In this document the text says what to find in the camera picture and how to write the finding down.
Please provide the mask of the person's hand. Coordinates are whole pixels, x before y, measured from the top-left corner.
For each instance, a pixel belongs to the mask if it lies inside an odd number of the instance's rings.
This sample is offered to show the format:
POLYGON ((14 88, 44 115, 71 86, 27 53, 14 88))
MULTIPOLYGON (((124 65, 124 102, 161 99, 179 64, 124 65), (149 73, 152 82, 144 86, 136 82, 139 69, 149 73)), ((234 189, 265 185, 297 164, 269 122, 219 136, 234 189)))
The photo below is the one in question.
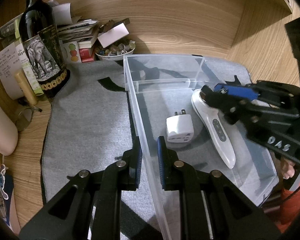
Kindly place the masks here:
POLYGON ((291 160, 286 159, 284 157, 281 158, 280 167, 281 167, 281 174, 283 176, 283 179, 293 178, 295 174, 294 166, 295 163, 292 162, 291 160))

